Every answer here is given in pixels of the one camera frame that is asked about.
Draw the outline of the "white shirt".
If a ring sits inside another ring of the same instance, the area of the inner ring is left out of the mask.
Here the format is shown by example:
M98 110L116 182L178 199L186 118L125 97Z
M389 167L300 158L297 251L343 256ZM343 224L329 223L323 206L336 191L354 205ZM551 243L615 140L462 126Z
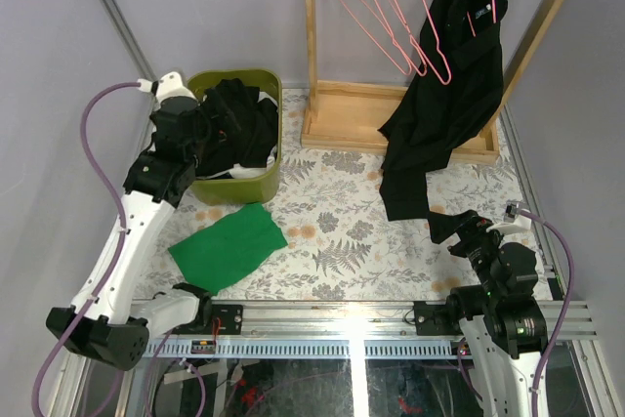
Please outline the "white shirt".
M233 92L227 104L240 121L240 152L219 150L222 160L211 179L252 179L264 175L277 158L279 115L276 101L258 87Z

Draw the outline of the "pink wire hanger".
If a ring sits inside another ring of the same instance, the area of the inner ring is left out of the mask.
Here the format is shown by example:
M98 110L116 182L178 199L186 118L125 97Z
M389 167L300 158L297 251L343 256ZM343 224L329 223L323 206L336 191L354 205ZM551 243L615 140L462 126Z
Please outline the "pink wire hanger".
M390 61L393 68L401 75L409 76L413 71L408 70L408 65L401 52L394 46L393 40L381 25L382 17L378 13L374 0L337 0L345 10L346 15L355 22L356 27L363 36L371 42L373 48L385 59ZM404 49L402 40L396 31L397 24L395 13L387 0L378 0L390 27L395 34L396 41Z

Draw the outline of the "pink hanger of white shirt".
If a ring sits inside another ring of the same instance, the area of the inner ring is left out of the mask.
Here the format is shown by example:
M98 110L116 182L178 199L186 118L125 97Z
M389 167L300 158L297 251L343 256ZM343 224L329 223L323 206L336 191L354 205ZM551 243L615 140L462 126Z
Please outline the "pink hanger of white shirt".
M413 73L424 76L431 68L430 60L425 54L419 41L413 34L408 19L398 0L357 0L362 11L367 11L380 24L382 30L389 37L389 43L395 49L390 52L385 45L367 27L347 3L347 0L338 0L358 27L374 43L374 45L391 61L391 63L405 76ZM427 0L418 0L417 5L424 11L429 10Z

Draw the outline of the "pink hanger of black shirt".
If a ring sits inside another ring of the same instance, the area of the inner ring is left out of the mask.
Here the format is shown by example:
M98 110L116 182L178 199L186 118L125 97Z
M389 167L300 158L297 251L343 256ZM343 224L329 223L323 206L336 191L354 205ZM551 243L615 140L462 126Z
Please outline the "pink hanger of black shirt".
M427 73L430 72L437 78L437 80L443 86L448 85L451 82L452 73L451 73L451 69L447 61L447 58L445 54L443 53L443 51L440 49L440 39L438 36L438 30L434 22L434 19L431 15L430 5L428 4L427 0L421 0L421 3L423 4L423 7L424 7L424 11L426 13L426 20L424 22L424 26L428 26L430 28L430 31L434 37L434 40L435 40L434 51L436 53L436 56L441 60L441 63L444 66L444 71L446 72L445 76L440 75L439 69L431 61L432 55L428 55L428 53L424 49L425 42L423 40L417 40L416 37L413 35L413 32L410 28L408 20L406 19L406 16L404 15L404 12L402 8L400 7L398 0L387 0L387 1L389 2L391 9L395 13L396 17L400 21L400 24L405 29L406 34L408 35L409 43L412 46L412 48L416 51L416 54L421 61L421 64L417 66L416 63L404 51L404 49L399 45L399 43L396 41L395 34L393 33L390 27L390 24L387 21L385 14L383 13L382 7L379 5L378 0L374 0L378 13L382 17L381 25L385 27L385 30L387 31L387 33L390 35L391 39L393 40L394 46L401 52L402 56L406 60L407 65L408 65L408 70L414 71L417 75L421 77L426 76Z

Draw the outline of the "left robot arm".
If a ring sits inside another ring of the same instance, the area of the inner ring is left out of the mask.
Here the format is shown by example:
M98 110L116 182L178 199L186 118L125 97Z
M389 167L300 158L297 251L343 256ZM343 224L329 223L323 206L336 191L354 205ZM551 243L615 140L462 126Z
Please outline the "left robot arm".
M151 116L151 148L140 153L117 200L122 213L80 292L50 310L46 326L70 352L118 370L132 369L150 340L170 331L237 334L241 306L216 306L208 291L178 283L134 305L149 249L195 180L203 144L213 131L194 96L165 100Z

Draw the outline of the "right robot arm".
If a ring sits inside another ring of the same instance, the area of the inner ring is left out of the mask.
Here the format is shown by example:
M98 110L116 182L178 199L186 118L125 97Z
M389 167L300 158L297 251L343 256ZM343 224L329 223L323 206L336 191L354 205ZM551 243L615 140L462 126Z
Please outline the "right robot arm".
M548 326L533 295L536 254L504 239L530 230L531 218L511 205L501 223L474 210L432 212L428 223L432 243L458 238L448 252L468 260L479 282L452 288L441 305L414 302L417 334L461 337L473 359L474 389L484 415L547 415Z

